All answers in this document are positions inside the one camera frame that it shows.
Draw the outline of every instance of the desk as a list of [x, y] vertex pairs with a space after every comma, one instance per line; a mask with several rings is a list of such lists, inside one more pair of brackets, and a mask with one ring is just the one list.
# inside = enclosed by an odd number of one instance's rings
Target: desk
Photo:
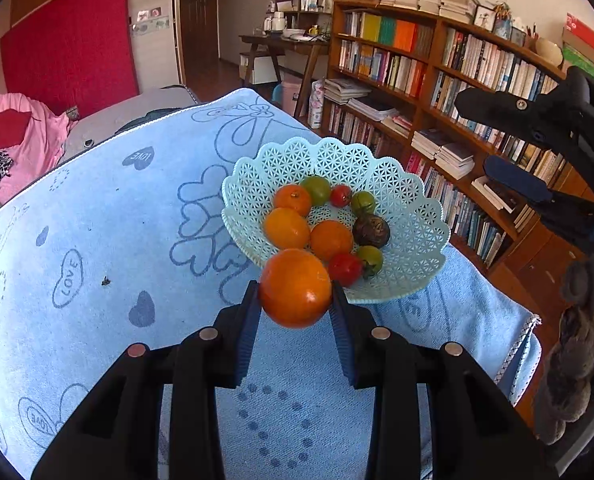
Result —
[[[297, 54], [308, 56], [306, 70], [304, 70], [303, 76], [301, 74], [296, 74], [301, 76], [301, 88], [299, 88], [297, 105], [295, 107], [295, 113], [293, 114], [293, 117], [298, 119], [301, 108], [311, 94], [312, 72], [315, 70], [315, 63], [317, 63], [317, 58], [320, 55], [325, 56], [328, 53], [328, 43], [322, 41], [292, 41], [286, 40], [281, 36], [252, 36], [246, 34], [240, 36], [240, 38], [244, 43], [250, 43], [250, 56], [248, 57], [246, 77], [244, 78], [245, 87], [250, 84], [250, 75], [255, 65], [255, 58], [260, 54], [257, 52], [260, 45], [264, 45], [268, 49], [268, 53], [273, 60], [273, 67], [278, 82], [281, 82], [282, 80], [282, 75], [279, 71], [279, 63], [277, 62], [278, 51], [292, 50]], [[286, 68], [284, 68], [284, 70], [289, 73], [295, 73]]]

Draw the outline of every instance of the blue towel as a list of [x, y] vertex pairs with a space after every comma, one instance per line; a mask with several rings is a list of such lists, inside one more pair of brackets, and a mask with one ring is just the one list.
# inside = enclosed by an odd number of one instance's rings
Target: blue towel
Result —
[[[241, 89], [103, 142], [0, 210], [0, 449], [23, 477], [127, 346], [176, 344], [241, 300], [260, 270], [221, 222], [221, 181], [241, 156], [295, 135], [317, 141]], [[513, 362], [516, 402], [539, 360], [538, 318], [455, 248], [445, 254], [430, 285], [372, 305], [375, 319], [415, 344], [461, 342], [497, 381]], [[348, 386], [328, 316], [287, 330], [262, 314], [248, 376], [217, 394], [227, 477], [363, 478], [373, 395]], [[169, 413], [165, 399], [162, 478]]]

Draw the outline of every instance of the pink trash bin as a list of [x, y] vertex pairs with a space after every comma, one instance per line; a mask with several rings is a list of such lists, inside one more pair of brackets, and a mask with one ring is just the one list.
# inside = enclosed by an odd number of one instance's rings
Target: pink trash bin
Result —
[[[301, 79], [286, 74], [282, 81], [282, 110], [292, 116], [295, 113], [297, 99], [299, 97], [299, 88], [301, 88]], [[306, 113], [306, 103], [301, 108], [301, 114]]]

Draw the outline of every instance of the orange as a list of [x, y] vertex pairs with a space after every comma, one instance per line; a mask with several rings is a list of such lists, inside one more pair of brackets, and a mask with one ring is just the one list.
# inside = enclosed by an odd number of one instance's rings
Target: orange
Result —
[[299, 184], [287, 184], [275, 192], [273, 206], [295, 209], [296, 212], [305, 217], [311, 212], [312, 200], [306, 188]]
[[337, 220], [324, 220], [312, 228], [311, 250], [315, 256], [327, 262], [335, 254], [353, 250], [353, 234]]
[[270, 319], [286, 328], [314, 324], [328, 310], [331, 298], [326, 267], [302, 249], [279, 251], [261, 272], [261, 306]]
[[311, 230], [306, 219], [294, 209], [278, 207], [264, 219], [264, 234], [278, 249], [302, 249], [308, 243]]

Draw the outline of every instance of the red pillow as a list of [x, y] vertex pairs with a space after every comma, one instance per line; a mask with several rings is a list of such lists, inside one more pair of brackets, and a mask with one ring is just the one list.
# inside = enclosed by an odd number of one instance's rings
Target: red pillow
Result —
[[18, 112], [12, 108], [0, 112], [0, 150], [22, 143], [30, 116], [30, 112]]

